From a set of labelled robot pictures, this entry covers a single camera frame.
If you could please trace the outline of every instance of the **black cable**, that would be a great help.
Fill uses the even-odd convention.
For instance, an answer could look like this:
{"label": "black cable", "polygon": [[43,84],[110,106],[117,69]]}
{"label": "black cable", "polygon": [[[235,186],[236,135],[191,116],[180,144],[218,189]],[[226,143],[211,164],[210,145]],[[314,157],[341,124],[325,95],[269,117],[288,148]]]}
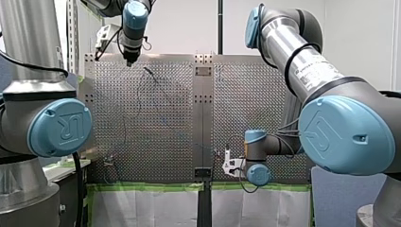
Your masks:
{"label": "black cable", "polygon": [[[5,110],[6,110],[6,104],[4,103],[4,99],[0,97],[0,128],[1,128],[1,116],[3,115]],[[0,149],[6,152],[13,153],[11,150],[4,148],[1,144],[0,144]]]}
{"label": "black cable", "polygon": [[306,48],[313,46],[315,47],[315,49],[319,52],[322,53],[322,48],[315,43],[308,43],[308,44],[304,44],[300,47],[298,47],[296,50],[294,50],[294,52],[292,52],[291,56],[288,58],[287,63],[286,63],[286,67],[284,69],[284,80],[286,81],[286,86],[287,88],[292,92],[293,95],[295,95],[294,91],[291,88],[291,85],[289,84],[289,67],[292,64],[292,61],[295,59],[295,57],[297,57],[297,55],[299,53],[301,53],[301,51],[305,50]]}
{"label": "black cable", "polygon": [[[121,13],[121,25],[120,25],[120,29],[123,28],[123,23],[124,23],[123,13]],[[124,52],[123,52],[123,50],[121,49],[121,46],[120,46],[120,32],[118,32],[118,34],[117,34],[117,46],[118,46],[118,50],[120,51],[120,53],[124,56]]]}
{"label": "black cable", "polygon": [[245,157],[244,157],[244,158],[242,159],[242,161],[241,161],[241,166],[240,166],[240,168],[238,168],[238,170],[240,171],[238,180],[239,180],[239,183],[241,184],[242,189],[243,189],[246,193],[252,194],[252,193],[255,193],[255,192],[257,191],[257,189],[259,189],[259,187],[257,186],[253,191],[249,191],[249,190],[244,186],[244,183],[243,183],[242,180],[241,180],[241,173],[242,173],[242,174],[244,173],[244,170],[242,169],[242,165],[244,164],[244,160],[245,160]]}
{"label": "black cable", "polygon": [[82,176],[82,169],[80,167],[79,155],[77,152],[73,153],[73,158],[78,181],[78,210],[77,210],[77,220],[75,226],[80,227],[82,224],[82,213],[83,213],[83,176]]}
{"label": "black cable", "polygon": [[218,0],[218,54],[223,54],[223,0]]}
{"label": "black cable", "polygon": [[106,45],[104,46],[103,50],[102,50],[101,53],[100,53],[100,56],[97,55],[99,51],[97,51],[97,52],[95,53],[95,61],[99,61],[99,60],[100,60],[100,58],[103,56],[104,52],[106,51],[107,47],[112,43],[112,40],[114,39],[114,37],[115,37],[118,33],[120,33],[121,30],[122,30],[122,27],[120,27],[120,28],[114,33],[114,35],[111,37],[111,39],[110,39],[110,40],[106,43]]}
{"label": "black cable", "polygon": [[3,57],[3,59],[5,59],[11,63],[17,64],[19,66],[23,66],[25,68],[34,69],[34,70],[43,70],[43,71],[49,71],[49,72],[60,72],[60,73],[63,73],[66,78],[68,78],[68,72],[64,69],[44,67],[44,66],[35,65],[35,64],[23,63],[21,61],[13,59],[12,57],[10,57],[9,55],[7,55],[5,52],[3,52],[1,50],[0,50],[0,56]]}
{"label": "black cable", "polygon": [[273,65],[272,63],[270,63],[267,59],[266,59],[266,57],[265,57],[265,55],[263,54],[263,50],[262,50],[262,10],[263,10],[263,7],[265,7],[265,5],[263,4],[263,3],[261,3],[260,5],[259,5],[259,11],[258,11],[258,18],[259,18],[259,25],[258,25],[258,33],[259,33],[259,35],[258,35],[258,44],[257,44],[257,49],[259,50],[259,53],[260,53],[260,56],[262,57],[262,60],[268,65],[268,66],[270,66],[271,68],[277,68],[277,66],[275,66],[275,65]]}

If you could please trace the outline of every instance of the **robot logo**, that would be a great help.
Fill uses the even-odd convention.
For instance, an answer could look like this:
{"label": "robot logo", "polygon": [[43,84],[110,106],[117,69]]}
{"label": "robot logo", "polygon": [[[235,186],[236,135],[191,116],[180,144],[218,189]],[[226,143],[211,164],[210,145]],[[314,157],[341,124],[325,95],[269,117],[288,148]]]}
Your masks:
{"label": "robot logo", "polygon": [[305,129],[304,136],[310,145],[324,158],[341,139],[334,128],[319,113],[313,117],[308,127]]}
{"label": "robot logo", "polygon": [[60,116],[58,120],[61,125],[60,145],[83,139],[82,113],[70,113]]}

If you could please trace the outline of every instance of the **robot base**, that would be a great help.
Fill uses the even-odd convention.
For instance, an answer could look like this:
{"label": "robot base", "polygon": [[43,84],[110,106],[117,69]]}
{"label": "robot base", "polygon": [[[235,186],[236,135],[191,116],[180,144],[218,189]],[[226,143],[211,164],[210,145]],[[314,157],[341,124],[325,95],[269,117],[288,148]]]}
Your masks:
{"label": "robot base", "polygon": [[401,227],[401,182],[387,177],[375,204],[357,210],[357,227]]}
{"label": "robot base", "polygon": [[58,227],[60,212],[59,186],[37,158],[0,165],[0,226]]}
{"label": "robot base", "polygon": [[51,184],[44,195],[0,211],[1,226],[41,226],[60,225],[59,186]]}

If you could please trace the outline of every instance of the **perforated metal panel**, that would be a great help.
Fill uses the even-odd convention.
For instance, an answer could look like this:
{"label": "perforated metal panel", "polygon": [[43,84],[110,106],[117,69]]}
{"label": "perforated metal panel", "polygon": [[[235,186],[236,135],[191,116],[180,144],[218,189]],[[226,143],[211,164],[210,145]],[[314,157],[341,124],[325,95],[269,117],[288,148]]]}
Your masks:
{"label": "perforated metal panel", "polygon": [[106,58],[92,73],[91,182],[192,182],[192,61]]}
{"label": "perforated metal panel", "polygon": [[[188,55],[144,55],[131,68],[120,55],[87,57],[79,98],[95,121],[85,148],[92,183],[193,182],[195,167],[210,164],[204,157],[214,160],[215,181],[236,181],[221,168],[228,139],[237,135],[230,141],[236,158],[245,130],[280,125],[284,80],[258,57],[213,56],[205,76],[196,75],[199,59]],[[304,155],[268,157],[278,183],[306,183],[310,164]]]}
{"label": "perforated metal panel", "polygon": [[[216,57],[214,63],[214,180],[236,181],[224,175],[221,168],[225,144],[230,143],[232,158],[237,158],[244,155],[246,130],[276,132],[283,115],[286,85],[283,76],[260,57]],[[275,182],[306,183],[309,178],[309,162],[304,155],[292,160],[270,156],[268,167]]]}

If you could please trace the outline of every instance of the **blue joint cap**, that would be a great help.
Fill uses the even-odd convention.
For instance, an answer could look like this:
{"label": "blue joint cap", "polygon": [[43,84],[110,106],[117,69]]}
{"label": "blue joint cap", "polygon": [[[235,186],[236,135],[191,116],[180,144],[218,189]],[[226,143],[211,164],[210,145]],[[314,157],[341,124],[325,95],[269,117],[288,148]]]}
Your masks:
{"label": "blue joint cap", "polygon": [[76,152],[92,129],[91,113],[74,99],[54,101],[43,108],[30,124],[27,143],[41,157],[62,157]]}
{"label": "blue joint cap", "polygon": [[383,172],[394,159],[386,122],[352,98],[319,97],[304,107],[299,122],[305,153],[328,171],[368,176]]}
{"label": "blue joint cap", "polygon": [[259,7],[252,9],[245,30],[245,45],[250,49],[257,48],[259,28]]}
{"label": "blue joint cap", "polygon": [[249,130],[245,131],[245,143],[251,144],[264,139],[268,133],[263,130]]}
{"label": "blue joint cap", "polygon": [[262,164],[255,164],[247,171],[248,181],[255,186],[264,186],[271,180],[270,170]]}
{"label": "blue joint cap", "polygon": [[147,7],[137,1],[130,1],[123,10],[124,25],[131,29],[144,29],[148,22]]}

